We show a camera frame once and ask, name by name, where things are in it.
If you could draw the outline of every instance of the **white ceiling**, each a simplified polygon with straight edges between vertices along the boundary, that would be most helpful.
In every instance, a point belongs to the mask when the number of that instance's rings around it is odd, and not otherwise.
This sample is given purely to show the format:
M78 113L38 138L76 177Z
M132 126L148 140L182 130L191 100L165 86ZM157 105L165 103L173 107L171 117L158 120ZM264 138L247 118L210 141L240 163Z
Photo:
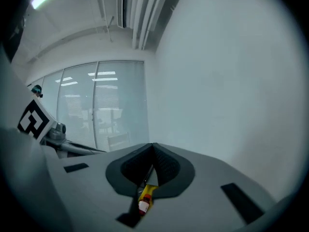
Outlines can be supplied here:
M13 62L17 65L28 63L46 48L70 35L104 26L102 7L102 0L47 0L37 10L30 5ZM105 8L110 22L112 16L116 16L116 0L105 0Z

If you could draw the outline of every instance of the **white label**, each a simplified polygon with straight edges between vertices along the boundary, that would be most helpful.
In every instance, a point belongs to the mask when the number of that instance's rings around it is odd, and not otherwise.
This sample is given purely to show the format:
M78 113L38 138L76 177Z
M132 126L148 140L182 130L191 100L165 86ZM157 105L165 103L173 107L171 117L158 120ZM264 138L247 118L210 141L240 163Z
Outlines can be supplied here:
M143 211L143 212L147 212L147 210L148 210L148 207L149 207L149 204L148 203L146 203L145 201L140 201L139 202L139 209L141 210L141 211Z

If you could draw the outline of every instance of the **glass wall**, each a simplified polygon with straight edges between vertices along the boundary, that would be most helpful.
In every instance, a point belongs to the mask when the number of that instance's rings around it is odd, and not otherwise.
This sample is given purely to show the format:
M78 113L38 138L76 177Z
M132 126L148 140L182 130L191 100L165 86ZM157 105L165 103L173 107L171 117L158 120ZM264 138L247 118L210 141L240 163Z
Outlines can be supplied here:
M46 110L67 127L67 139L104 151L149 142L143 62L95 62L31 84L42 86Z

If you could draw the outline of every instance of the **air vent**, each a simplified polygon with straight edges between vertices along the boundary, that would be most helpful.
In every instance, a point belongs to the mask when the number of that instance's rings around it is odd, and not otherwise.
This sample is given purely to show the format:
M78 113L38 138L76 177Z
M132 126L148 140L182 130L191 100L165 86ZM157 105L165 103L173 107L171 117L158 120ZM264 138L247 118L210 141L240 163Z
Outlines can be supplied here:
M117 0L117 25L120 28L124 27L124 0Z

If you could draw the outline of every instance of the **cap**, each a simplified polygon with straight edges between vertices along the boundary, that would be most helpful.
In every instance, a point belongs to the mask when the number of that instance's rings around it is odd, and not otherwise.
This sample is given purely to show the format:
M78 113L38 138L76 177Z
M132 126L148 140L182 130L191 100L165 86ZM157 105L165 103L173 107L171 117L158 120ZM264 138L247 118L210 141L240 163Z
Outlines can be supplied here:
M145 194L144 198L151 199L151 195Z

